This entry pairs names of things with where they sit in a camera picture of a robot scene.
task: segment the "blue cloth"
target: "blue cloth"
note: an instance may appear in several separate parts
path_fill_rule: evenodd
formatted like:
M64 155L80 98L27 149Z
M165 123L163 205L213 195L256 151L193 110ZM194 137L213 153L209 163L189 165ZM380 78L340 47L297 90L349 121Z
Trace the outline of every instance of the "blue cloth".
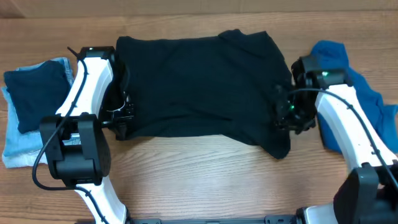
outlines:
M316 56L322 69L345 68L354 81L356 96L362 110L376 130L384 144L393 152L398 153L398 137L395 124L395 115L398 105L384 105L380 93L373 91L366 79L349 67L349 60L343 44L328 40L319 41L311 51ZM318 114L324 145L341 153L337 141L325 119Z
M54 58L53 61L61 63L65 67L65 74L69 84L73 84L73 72L67 58ZM16 71L26 71L38 68L43 63L29 67L17 68ZM8 124L6 131L6 144L2 154L2 160L7 168L32 166L37 157L38 150L43 147L39 130L21 134L18 131L18 117L11 96L7 91L7 87L1 88L4 98L8 105ZM73 144L76 138L65 141L66 144Z

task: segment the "folded black cloth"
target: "folded black cloth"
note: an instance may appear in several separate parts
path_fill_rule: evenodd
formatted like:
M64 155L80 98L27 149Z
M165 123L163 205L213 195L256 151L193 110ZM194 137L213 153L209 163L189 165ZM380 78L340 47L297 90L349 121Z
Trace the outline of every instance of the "folded black cloth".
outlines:
M136 112L128 139L223 134L277 159L289 152L289 132L275 127L272 106L291 89L292 75L266 32L120 37L116 53L126 64L126 92Z
M70 84L59 62L47 61L33 70L4 73L22 134L38 130L40 120L54 115L65 101Z

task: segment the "wooden table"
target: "wooden table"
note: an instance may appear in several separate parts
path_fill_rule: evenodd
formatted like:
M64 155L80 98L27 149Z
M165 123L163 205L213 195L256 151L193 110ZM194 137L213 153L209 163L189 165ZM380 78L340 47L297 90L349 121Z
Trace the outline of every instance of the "wooden table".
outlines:
M0 70L54 57L75 59L67 46L115 45L137 39L206 37L227 29L268 31L290 66L318 40L344 42L351 66L398 103L398 13L395 11L291 12L203 16L101 17L0 20ZM0 145L7 106L0 97ZM112 153L111 180L134 218L234 218L294 213L328 203L346 177L343 158L323 148L317 128L291 134L292 150L280 161L260 147L224 136L140 138L118 142L104 130ZM53 180L47 166L38 177ZM46 192L32 182L31 168L0 166L0 223L73 223L92 219L75 192Z

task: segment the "folded clothing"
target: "folded clothing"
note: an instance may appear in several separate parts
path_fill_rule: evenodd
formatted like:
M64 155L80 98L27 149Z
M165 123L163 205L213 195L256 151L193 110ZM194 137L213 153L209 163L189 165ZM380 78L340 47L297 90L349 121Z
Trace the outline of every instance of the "folded clothing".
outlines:
M55 114L70 90L64 67L52 60L32 70L5 72L4 82L22 134L37 130L43 117Z
M354 81L356 97L366 117L376 130L383 143L393 152L398 153L398 137L395 116L398 105L384 105L380 93L371 89L366 79L349 67L349 60L343 44L328 40L319 41L311 51L323 69L345 68ZM341 149L322 115L318 114L318 122L324 145L336 152Z
M54 58L53 61L60 63L65 71L65 76L68 84L71 86L73 83L73 72L70 66L69 59ZM16 71L29 71L38 68L43 63L38 65L17 68ZM1 87L4 99L7 101L8 107L8 122L6 131L6 144L2 154L2 161L7 168L32 166L39 150L43 147L42 139L39 130L31 131L21 134L18 131L19 120L16 114L16 109L12 103L11 96L7 91L7 87ZM64 141L65 144L76 141L78 138L72 138ZM40 162L46 162L45 155L43 155Z
M289 152L289 132L276 128L272 107L290 91L292 75L266 32L120 37L116 54L126 64L125 91L135 109L128 139L223 134L277 159Z

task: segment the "cable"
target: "cable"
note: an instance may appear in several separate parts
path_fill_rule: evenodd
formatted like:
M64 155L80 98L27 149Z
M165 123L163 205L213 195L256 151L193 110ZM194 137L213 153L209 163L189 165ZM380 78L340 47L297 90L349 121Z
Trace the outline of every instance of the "cable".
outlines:
M63 127L63 125L65 124L65 122L67 121L67 119L70 117L73 109L76 107L77 101L79 99L79 96L81 94L81 92L83 91L83 87L86 83L86 79L87 79L87 75L88 75L88 71L87 71L87 66L84 60L82 60L80 58L80 56L74 51L72 50L70 47L68 47L68 50L74 55L76 56L78 61L81 61L81 64L83 65L84 70L84 76L83 76L83 80L81 81L81 85L76 93L75 99L72 101L70 108L68 110L68 112L66 113L65 117L63 117L62 121L60 122L60 124L57 126L57 128L55 129L55 131L52 133L52 135L50 136L49 140L47 140L47 142L44 144L43 148L40 150L39 154L36 157L36 160L34 162L33 168L32 168L32 180L35 183L36 186L40 187L41 189L44 190L80 190L82 192L84 192L86 194L86 197L89 197L91 202L94 205L94 208L96 210L96 212L98 213L98 216L101 218L101 221L105 224L109 224L105 217L103 216L103 214L101 213L100 208L98 207L98 204L96 203L94 197L92 196L92 194L90 193L90 191L84 189L83 187L47 187L43 184L41 184L38 180L37 180L37 176L36 176L36 172L37 172L37 166L39 165L39 161L42 158L45 150L47 149L47 147L49 146L50 142L52 141L52 139L55 137L55 135L58 134L59 130Z
M393 185L393 188L396 190L396 193L398 194L398 182L396 180L396 178L394 177L394 175L392 174L391 170L388 168L386 162L384 161L384 159L381 157L380 154L380 150L377 149L376 143L374 142L371 133L369 132L368 127L366 127L365 122L363 121L363 119L361 118L361 116L358 114L358 112L355 110L354 106L351 105L350 103L348 103L345 99L343 99L342 97L330 92L330 91L326 91L326 90L321 90L321 89L317 89L317 88L301 88L301 89L297 89L297 90L293 90L290 91L288 93L288 95L293 95L296 94L298 92L301 91L315 91L315 92L320 92L320 93L325 93L327 95L333 96L335 98L337 98L338 100L340 100L341 102L343 102L356 116L356 118L358 119L358 121L361 123L362 128L364 129L366 136L368 137L372 148L374 150L374 153L376 154L377 158L379 159L381 165L383 166L383 168L386 170L387 174L388 174L388 178L390 183Z

